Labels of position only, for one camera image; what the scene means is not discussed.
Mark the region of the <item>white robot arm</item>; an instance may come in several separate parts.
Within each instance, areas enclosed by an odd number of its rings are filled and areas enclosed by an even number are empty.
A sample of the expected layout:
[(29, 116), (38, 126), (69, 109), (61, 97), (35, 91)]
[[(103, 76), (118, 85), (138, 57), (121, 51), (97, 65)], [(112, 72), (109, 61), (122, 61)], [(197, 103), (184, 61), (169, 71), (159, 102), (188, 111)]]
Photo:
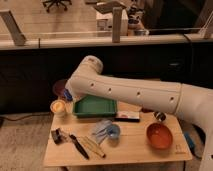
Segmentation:
[(88, 55), (65, 87), (75, 102), (87, 94), (142, 106), (200, 127), (206, 136), (199, 171), (213, 169), (213, 89), (177, 82), (125, 79), (101, 74), (102, 61)]

